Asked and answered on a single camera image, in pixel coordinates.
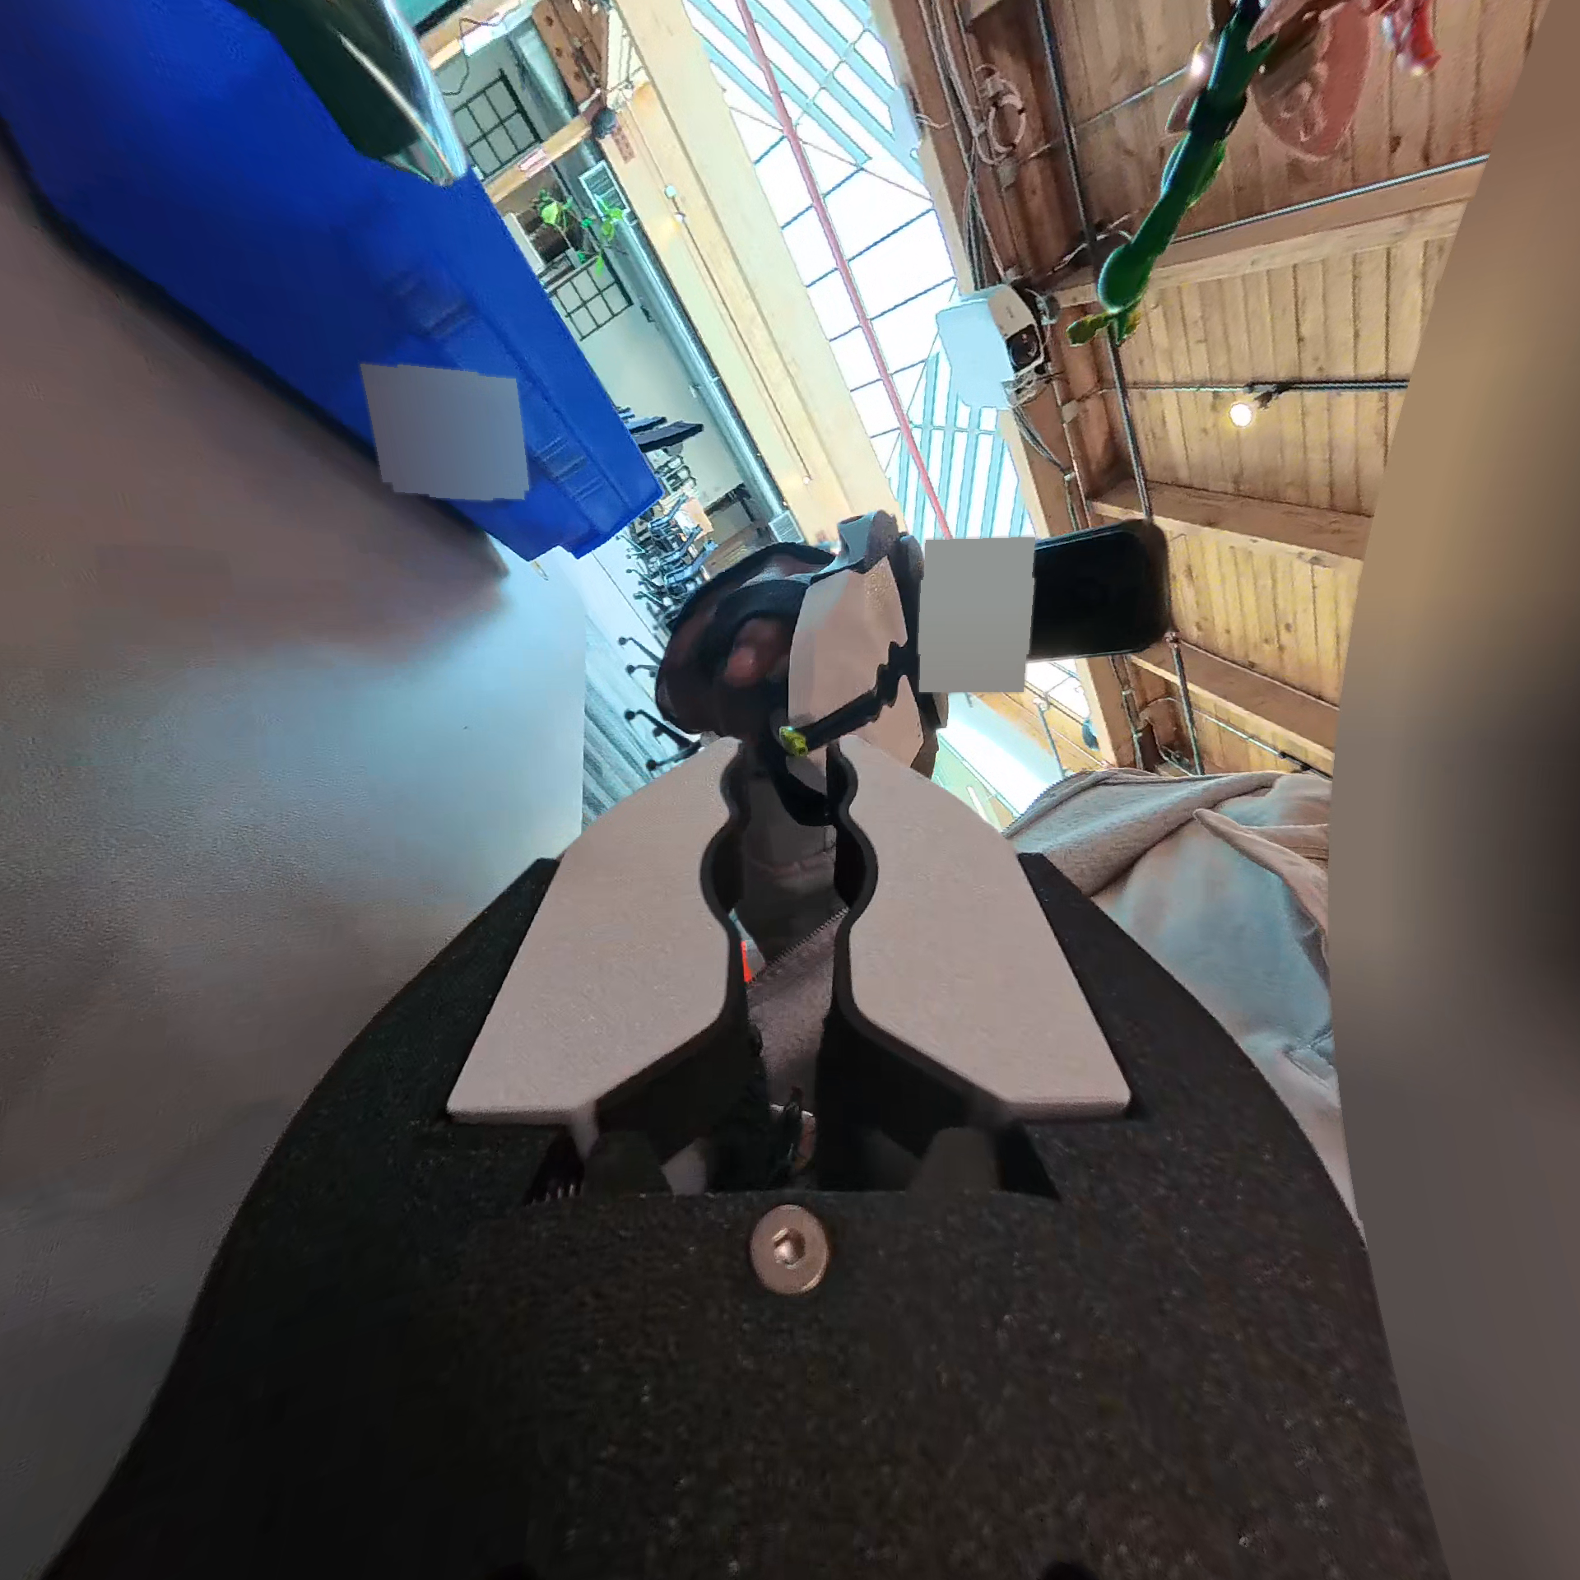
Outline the grey hooded sweatshirt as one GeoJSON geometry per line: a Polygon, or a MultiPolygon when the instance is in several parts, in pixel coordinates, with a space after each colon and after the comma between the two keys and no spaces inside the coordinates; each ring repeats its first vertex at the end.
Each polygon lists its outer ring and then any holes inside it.
{"type": "MultiPolygon", "coordinates": [[[[1313,771],[1069,774],[1002,830],[1046,858],[1234,1038],[1356,1207],[1333,1054],[1331,781],[1313,771]]],[[[834,832],[752,786],[739,919],[762,970],[747,998],[767,1087],[811,1097],[842,905],[834,832]]]]}

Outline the person's right hand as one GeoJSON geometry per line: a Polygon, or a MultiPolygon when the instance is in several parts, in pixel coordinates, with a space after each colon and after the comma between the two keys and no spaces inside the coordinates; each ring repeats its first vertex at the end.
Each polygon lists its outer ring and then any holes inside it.
{"type": "Polygon", "coordinates": [[[734,740],[757,740],[788,710],[788,664],[804,602],[799,580],[737,587],[716,603],[691,656],[704,722],[734,740]]]}

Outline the blue plastic bin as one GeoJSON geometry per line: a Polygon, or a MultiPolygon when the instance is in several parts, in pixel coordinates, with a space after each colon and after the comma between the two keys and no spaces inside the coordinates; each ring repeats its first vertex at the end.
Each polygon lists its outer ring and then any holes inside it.
{"type": "Polygon", "coordinates": [[[352,435],[388,493],[525,559],[630,526],[661,485],[477,169],[436,185],[358,152],[237,3],[3,3],[3,133],[32,190],[352,435]]]}

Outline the green hanging toy plant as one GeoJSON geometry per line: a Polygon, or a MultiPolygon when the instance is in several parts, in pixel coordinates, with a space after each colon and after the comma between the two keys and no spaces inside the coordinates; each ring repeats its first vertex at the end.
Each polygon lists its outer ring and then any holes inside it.
{"type": "Polygon", "coordinates": [[[1155,202],[1097,269],[1099,309],[1066,327],[1071,345],[1087,345],[1101,335],[1119,345],[1135,330],[1155,264],[1188,210],[1214,182],[1254,75],[1272,50],[1270,3],[1214,3],[1213,16],[1213,31],[1196,45],[1166,119],[1166,131],[1176,139],[1162,166],[1155,202]]]}

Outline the black pen with green tip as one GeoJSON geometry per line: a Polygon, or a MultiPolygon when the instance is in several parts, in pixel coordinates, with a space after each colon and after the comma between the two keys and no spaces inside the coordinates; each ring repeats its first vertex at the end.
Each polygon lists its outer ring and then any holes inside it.
{"type": "Polygon", "coordinates": [[[895,692],[885,694],[872,687],[814,720],[781,722],[773,738],[786,756],[809,758],[814,751],[875,723],[895,699],[895,692]]]}

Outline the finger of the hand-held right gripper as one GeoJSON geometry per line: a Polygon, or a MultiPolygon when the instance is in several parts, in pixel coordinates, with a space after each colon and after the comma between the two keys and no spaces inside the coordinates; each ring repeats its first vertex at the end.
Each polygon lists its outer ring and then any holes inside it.
{"type": "Polygon", "coordinates": [[[897,681],[895,695],[850,733],[885,751],[916,776],[933,776],[938,765],[938,732],[946,719],[946,697],[916,692],[908,674],[897,681]]]}
{"type": "Polygon", "coordinates": [[[788,668],[786,722],[816,720],[864,692],[915,692],[918,644],[890,561],[844,565],[806,584],[788,668]]]}

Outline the pink hanging toy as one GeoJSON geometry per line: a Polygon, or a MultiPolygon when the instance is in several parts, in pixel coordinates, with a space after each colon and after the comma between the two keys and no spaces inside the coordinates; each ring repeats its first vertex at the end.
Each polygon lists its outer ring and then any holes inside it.
{"type": "Polygon", "coordinates": [[[1333,156],[1352,126],[1382,40],[1395,67],[1431,72],[1440,50],[1433,1],[1272,1],[1250,31],[1265,49],[1249,95],[1265,129],[1306,162],[1333,156]]]}

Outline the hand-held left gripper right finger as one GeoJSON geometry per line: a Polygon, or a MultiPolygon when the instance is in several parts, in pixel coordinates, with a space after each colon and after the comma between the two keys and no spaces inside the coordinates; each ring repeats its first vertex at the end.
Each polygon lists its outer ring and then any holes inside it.
{"type": "Polygon", "coordinates": [[[1120,1115],[1130,1086],[1007,837],[855,737],[831,788],[852,1026],[972,1117],[1120,1115]]]}

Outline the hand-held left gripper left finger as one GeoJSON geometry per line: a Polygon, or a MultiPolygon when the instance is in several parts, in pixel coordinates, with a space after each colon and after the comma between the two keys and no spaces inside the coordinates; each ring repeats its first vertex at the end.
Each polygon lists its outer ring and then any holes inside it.
{"type": "Polygon", "coordinates": [[[748,1067],[732,921],[735,750],[699,750],[562,852],[446,1115],[714,1127],[748,1067]]]}

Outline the row of black office chairs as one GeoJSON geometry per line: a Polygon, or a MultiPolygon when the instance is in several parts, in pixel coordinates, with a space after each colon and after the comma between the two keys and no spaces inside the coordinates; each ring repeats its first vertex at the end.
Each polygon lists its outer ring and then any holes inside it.
{"type": "Polygon", "coordinates": [[[660,483],[660,500],[625,528],[633,556],[637,593],[658,633],[668,636],[681,603],[706,580],[704,561],[714,549],[712,523],[702,508],[696,475],[683,455],[702,424],[641,416],[622,406],[627,434],[660,483]]]}

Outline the red ceiling pipe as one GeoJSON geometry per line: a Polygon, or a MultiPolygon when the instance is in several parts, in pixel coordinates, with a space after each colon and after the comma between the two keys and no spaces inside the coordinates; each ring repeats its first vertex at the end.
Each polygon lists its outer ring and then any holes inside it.
{"type": "Polygon", "coordinates": [[[887,482],[923,501],[913,422],[943,297],[915,128],[870,3],[735,3],[773,121],[753,156],[887,482]]]}

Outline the green potted plant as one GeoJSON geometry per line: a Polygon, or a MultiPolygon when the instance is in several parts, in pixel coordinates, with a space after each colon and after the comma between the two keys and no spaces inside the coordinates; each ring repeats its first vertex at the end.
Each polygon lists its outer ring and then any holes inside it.
{"type": "Polygon", "coordinates": [[[541,259],[539,279],[556,284],[576,269],[612,277],[615,269],[607,253],[620,240],[627,220],[628,208],[618,202],[594,198],[585,205],[549,189],[539,190],[523,217],[526,240],[541,259]]]}

